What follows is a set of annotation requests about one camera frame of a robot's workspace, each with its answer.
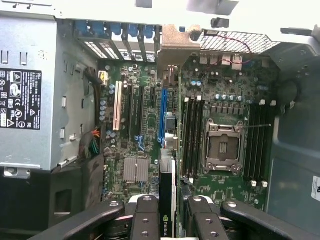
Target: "cpu socket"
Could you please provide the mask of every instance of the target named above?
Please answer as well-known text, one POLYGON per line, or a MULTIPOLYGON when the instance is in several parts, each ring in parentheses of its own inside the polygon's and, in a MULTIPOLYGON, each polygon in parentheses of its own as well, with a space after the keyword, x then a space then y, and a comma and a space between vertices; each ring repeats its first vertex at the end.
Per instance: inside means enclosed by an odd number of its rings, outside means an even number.
POLYGON ((217 125, 212 119, 206 123, 203 148, 203 172, 229 171, 238 175, 242 169, 240 155, 244 124, 239 121, 236 125, 217 125))

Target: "white sticker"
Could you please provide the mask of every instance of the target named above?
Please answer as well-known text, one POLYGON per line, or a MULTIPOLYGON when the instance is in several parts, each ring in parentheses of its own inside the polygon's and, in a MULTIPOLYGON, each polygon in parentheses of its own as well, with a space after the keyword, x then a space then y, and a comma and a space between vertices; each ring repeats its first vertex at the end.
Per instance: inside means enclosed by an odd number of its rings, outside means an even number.
POLYGON ((320 177, 313 176, 311 197, 320 202, 320 177))

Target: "blue pcie slot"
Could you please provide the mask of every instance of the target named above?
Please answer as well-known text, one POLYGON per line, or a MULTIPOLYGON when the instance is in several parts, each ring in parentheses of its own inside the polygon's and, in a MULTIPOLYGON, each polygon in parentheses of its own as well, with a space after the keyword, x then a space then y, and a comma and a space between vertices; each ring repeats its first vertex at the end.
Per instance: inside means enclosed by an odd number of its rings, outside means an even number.
POLYGON ((162 148, 165 146, 165 112, 167 109, 167 96, 168 96, 167 89, 162 89, 159 132, 158 132, 158 143, 161 144, 162 148))

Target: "expansion slot bracket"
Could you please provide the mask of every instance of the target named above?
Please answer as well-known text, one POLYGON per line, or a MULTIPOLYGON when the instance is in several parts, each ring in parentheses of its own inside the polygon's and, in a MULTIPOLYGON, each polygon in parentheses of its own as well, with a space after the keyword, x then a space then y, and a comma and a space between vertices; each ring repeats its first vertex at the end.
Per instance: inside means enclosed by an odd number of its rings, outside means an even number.
POLYGON ((192 25, 186 32, 179 32, 175 25, 162 26, 162 48, 157 53, 157 76, 163 80, 164 88, 178 85, 174 70, 178 66, 182 67, 191 54, 200 51, 201 46, 196 41, 201 33, 199 25, 192 25))

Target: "motherboard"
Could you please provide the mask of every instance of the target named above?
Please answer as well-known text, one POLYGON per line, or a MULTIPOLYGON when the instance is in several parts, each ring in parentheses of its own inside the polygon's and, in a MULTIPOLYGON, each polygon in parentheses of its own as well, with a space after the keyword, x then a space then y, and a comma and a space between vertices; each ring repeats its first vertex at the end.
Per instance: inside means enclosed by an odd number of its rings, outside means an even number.
POLYGON ((181 184, 193 194, 263 210, 279 69, 268 58, 236 66, 197 56, 179 71, 180 84, 164 88, 155 63, 100 62, 103 199, 148 194, 162 149, 179 146, 181 184))

